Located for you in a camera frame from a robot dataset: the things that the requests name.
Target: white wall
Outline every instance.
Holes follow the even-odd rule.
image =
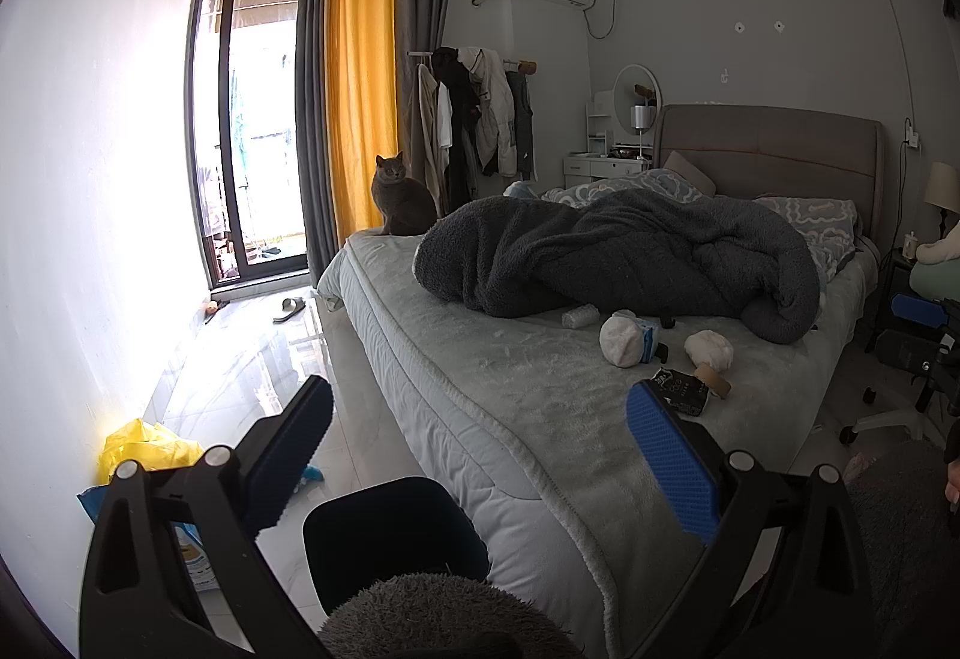
[[[909,76],[923,153],[908,153],[901,232],[916,228],[929,239],[939,222],[922,203],[929,164],[960,167],[960,80],[942,1],[618,0],[613,34],[589,41],[592,87],[609,88],[625,64],[641,63],[656,73],[666,103],[770,104],[881,121],[886,249],[896,221],[899,141],[911,114]],[[597,1],[590,18],[606,28],[610,0]],[[774,30],[776,20],[784,33]],[[737,22],[744,33],[733,30]]]
[[[504,58],[536,61],[527,77],[534,111],[536,189],[563,186],[563,156],[586,149],[584,105],[590,97],[587,30],[580,10],[540,0],[450,0],[443,43],[492,47]],[[509,180],[483,178],[483,195],[501,194]]]
[[[0,553],[75,652],[91,529],[75,494],[206,295],[190,1],[0,4]]]

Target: clothes rack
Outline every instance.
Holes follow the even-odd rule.
[[[429,58],[432,52],[425,50],[408,50],[407,55],[411,58]],[[503,68],[507,71],[519,71],[523,74],[536,74],[536,61],[512,61],[509,58],[503,58]]]

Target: white jacket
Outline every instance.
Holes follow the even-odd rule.
[[[458,47],[457,58],[467,67],[480,95],[477,124],[477,154],[486,167],[496,153],[499,173],[517,174],[517,142],[514,139],[514,95],[503,73],[503,61],[488,47]]]

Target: lamp shade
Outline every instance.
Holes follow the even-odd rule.
[[[960,174],[957,170],[941,161],[930,164],[930,180],[926,181],[923,201],[941,210],[960,213]]]

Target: door sill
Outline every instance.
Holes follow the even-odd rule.
[[[298,269],[295,272],[285,272],[274,277],[243,280],[231,285],[221,285],[210,291],[210,299],[215,302],[231,302],[235,299],[248,299],[259,296],[261,293],[282,291],[285,288],[299,288],[310,285],[310,270]]]

